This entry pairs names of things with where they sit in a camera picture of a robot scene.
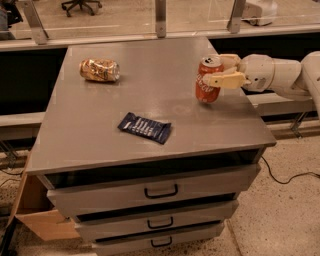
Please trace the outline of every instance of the floor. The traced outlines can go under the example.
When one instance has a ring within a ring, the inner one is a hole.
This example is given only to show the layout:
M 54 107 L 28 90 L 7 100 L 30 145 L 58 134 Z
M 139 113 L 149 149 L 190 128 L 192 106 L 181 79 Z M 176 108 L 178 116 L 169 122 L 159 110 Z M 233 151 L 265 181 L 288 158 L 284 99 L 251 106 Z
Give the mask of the floor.
M 263 156 L 277 179 L 284 182 L 299 173 L 320 173 L 319 120 L 302 123 L 302 138 L 291 132 L 289 124 L 268 126 L 277 145 L 268 148 Z M 261 160 L 260 164 L 260 174 L 249 190 L 240 194 L 239 207 L 225 221 L 219 237 L 121 256 L 320 255 L 320 180 L 302 176 L 281 185 L 271 178 L 265 162 Z M 7 178 L 8 175 L 1 173 L 0 184 Z M 17 188 L 18 182 L 14 181 L 2 186 L 0 205 L 10 205 Z M 81 239 L 43 242 L 24 225 L 17 226 L 11 249 L 21 256 L 95 255 L 90 244 Z

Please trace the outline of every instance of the open drawer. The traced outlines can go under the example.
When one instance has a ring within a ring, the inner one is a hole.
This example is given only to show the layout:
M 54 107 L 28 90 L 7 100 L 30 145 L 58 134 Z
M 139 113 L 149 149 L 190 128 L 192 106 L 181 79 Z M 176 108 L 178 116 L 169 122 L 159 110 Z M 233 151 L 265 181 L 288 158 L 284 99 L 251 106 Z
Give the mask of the open drawer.
M 97 217 L 97 219 L 76 223 L 75 228 L 83 239 L 94 241 L 101 238 L 153 232 L 224 220 L 225 218 L 230 218 L 238 207 L 237 200 L 215 202 L 215 200 L 220 201 L 224 198 L 227 198 L 227 196 L 207 197 L 202 200 L 188 200 L 174 204 L 167 203 L 139 207 L 133 210 L 127 209 L 126 211 L 117 211 L 112 214 L 94 215 L 92 217 Z
M 93 243 L 92 247 L 99 256 L 120 254 L 125 252 L 161 248 L 173 244 L 207 239 L 219 236 L 223 223 L 212 222 L 170 231 L 159 231 L 153 234 L 127 236 L 121 239 L 106 239 Z
M 48 198 L 68 217 L 175 202 L 247 190 L 258 164 L 122 180 L 48 191 Z

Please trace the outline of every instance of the cabinet top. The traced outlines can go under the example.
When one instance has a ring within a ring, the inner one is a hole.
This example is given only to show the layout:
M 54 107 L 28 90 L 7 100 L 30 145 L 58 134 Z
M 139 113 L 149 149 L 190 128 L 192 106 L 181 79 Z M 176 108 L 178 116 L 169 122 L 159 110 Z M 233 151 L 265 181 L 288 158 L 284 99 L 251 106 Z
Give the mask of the cabinet top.
M 274 137 L 241 89 L 221 89 L 211 105 L 195 98 L 206 38 L 72 46 L 66 53 L 39 135 L 29 174 L 161 160 L 272 146 Z M 120 65 L 115 84 L 86 81 L 87 58 Z M 172 123 L 164 145 L 121 132 L 128 112 Z

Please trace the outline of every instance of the cardboard box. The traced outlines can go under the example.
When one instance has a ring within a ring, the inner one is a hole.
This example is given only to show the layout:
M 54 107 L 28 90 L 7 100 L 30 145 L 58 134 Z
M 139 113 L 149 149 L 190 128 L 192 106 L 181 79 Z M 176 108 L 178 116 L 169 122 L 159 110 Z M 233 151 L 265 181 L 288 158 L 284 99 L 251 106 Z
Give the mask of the cardboard box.
M 36 176 L 23 173 L 9 223 L 16 217 L 42 240 L 79 237 L 74 222 L 66 219 L 47 198 L 47 189 Z

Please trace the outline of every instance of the soda can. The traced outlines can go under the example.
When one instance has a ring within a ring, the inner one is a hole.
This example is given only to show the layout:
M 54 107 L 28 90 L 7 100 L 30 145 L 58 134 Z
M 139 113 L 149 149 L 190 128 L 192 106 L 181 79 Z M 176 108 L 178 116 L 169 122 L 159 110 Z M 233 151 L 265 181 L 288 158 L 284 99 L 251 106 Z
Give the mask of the soda can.
M 200 102 L 212 103 L 218 98 L 220 92 L 220 87 L 209 86 L 202 80 L 204 75 L 223 72 L 223 70 L 224 66 L 218 54 L 212 54 L 201 59 L 195 86 L 196 97 Z
M 85 59 L 80 63 L 80 75 L 92 81 L 116 82 L 120 78 L 120 67 L 114 60 Z

